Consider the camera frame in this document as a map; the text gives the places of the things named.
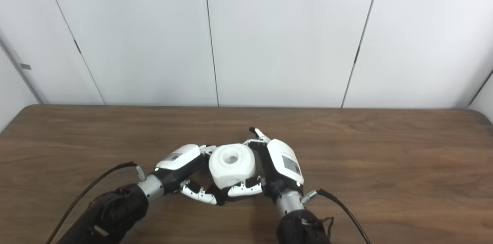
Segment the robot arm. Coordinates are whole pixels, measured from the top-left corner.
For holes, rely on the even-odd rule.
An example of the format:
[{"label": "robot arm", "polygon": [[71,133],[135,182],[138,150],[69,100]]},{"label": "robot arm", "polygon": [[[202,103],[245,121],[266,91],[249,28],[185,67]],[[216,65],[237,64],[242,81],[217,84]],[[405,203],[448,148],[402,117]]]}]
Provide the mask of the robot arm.
[{"label": "robot arm", "polygon": [[170,193],[188,193],[193,188],[188,186],[188,177],[208,162],[214,149],[215,146],[194,144],[180,147],[160,161],[149,176],[137,166],[138,184],[122,186],[95,198],[58,244],[120,243],[135,223],[146,216],[151,202]]},{"label": "robot arm", "polygon": [[281,216],[276,230],[279,244],[330,244],[325,220],[305,208],[314,195],[310,192],[303,197],[304,179],[294,151],[278,139],[270,140],[259,129],[250,131],[257,139],[245,144],[258,152],[265,176],[264,194],[276,204]]}]

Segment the robotic hand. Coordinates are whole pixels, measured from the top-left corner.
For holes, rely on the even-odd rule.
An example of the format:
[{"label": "robotic hand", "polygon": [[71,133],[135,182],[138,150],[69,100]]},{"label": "robotic hand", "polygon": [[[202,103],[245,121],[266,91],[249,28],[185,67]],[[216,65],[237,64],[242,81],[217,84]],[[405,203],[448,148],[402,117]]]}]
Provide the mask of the robotic hand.
[{"label": "robotic hand", "polygon": [[303,174],[294,151],[278,139],[269,139],[259,129],[250,128],[257,139],[244,144],[257,151],[264,170],[264,194],[278,208],[281,220],[276,234],[279,244],[330,244],[330,227],[327,233],[324,220],[306,210],[305,204],[317,195],[312,191],[303,196]]},{"label": "robotic hand", "polygon": [[[160,161],[149,176],[145,176],[141,167],[133,162],[117,166],[113,170],[136,166],[140,182],[119,187],[115,191],[95,198],[81,217],[60,238],[58,244],[118,244],[135,223],[146,216],[149,203],[169,193],[182,192],[188,196],[195,193],[201,197],[202,202],[216,204],[217,200],[220,200],[217,193],[196,189],[196,184],[187,180],[208,162],[214,149],[215,146],[195,144],[180,147]],[[100,179],[89,186],[79,198]],[[65,213],[62,222],[74,204]],[[47,244],[51,242],[60,225],[61,222]]]},{"label": "robotic hand", "polygon": [[[178,148],[160,161],[149,176],[145,176],[140,166],[133,162],[119,165],[113,170],[136,166],[140,182],[122,186],[93,200],[58,244],[118,244],[134,224],[146,216],[150,202],[163,195],[179,192],[192,199],[218,206],[264,193],[272,199],[281,216],[276,230],[279,244],[330,244],[333,218],[318,219],[305,207],[307,202],[320,194],[341,206],[366,243],[370,244],[356,218],[334,195],[322,189],[303,195],[303,175],[294,151],[287,144],[278,139],[269,139],[259,129],[250,128],[250,131],[257,139],[249,139],[243,145],[257,151],[264,177],[254,176],[222,189],[212,185],[205,190],[188,178],[208,163],[217,147],[195,144]],[[76,199],[46,244],[51,242],[78,199],[113,170],[93,182]],[[325,232],[324,222],[329,219],[331,222]]]}]

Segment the silver connector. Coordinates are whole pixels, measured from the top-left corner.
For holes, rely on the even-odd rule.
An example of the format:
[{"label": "silver connector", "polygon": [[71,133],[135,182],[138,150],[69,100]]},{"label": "silver connector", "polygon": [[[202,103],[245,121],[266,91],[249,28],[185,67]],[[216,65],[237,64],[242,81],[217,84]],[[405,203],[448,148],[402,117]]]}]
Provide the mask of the silver connector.
[{"label": "silver connector", "polygon": [[139,181],[145,181],[146,180],[146,174],[144,174],[142,167],[140,165],[137,165],[137,167],[135,167],[135,169],[137,170],[137,176],[139,177]]},{"label": "silver connector", "polygon": [[317,190],[312,190],[308,192],[306,195],[304,195],[303,197],[301,197],[300,202],[303,205],[306,205],[308,202],[313,200],[317,195],[318,195]]}]

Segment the wood grain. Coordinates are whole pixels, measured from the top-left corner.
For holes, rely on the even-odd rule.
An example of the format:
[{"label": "wood grain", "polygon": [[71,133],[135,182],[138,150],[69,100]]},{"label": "wood grain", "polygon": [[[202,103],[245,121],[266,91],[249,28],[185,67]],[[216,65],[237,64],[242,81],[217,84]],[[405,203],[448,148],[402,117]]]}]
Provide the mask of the wood grain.
[{"label": "wood grain", "polygon": [[[118,163],[150,172],[183,144],[242,142],[250,126],[288,143],[305,190],[338,196],[375,244],[493,242],[493,126],[475,111],[35,105],[0,134],[0,243],[44,243],[81,190]],[[131,169],[104,179],[61,232],[96,195],[136,180]],[[329,200],[309,209],[335,216],[335,244],[363,243]],[[265,197],[215,207],[167,195],[123,243],[275,243],[279,219]]]}]

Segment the black robot arm segment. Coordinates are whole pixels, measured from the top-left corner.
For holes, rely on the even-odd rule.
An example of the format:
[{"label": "black robot arm segment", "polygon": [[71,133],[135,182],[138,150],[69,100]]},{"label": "black robot arm segment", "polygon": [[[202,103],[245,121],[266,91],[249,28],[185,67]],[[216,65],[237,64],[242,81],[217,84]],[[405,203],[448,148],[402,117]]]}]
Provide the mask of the black robot arm segment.
[{"label": "black robot arm segment", "polygon": [[137,184],[95,198],[58,244],[118,244],[149,207]]}]

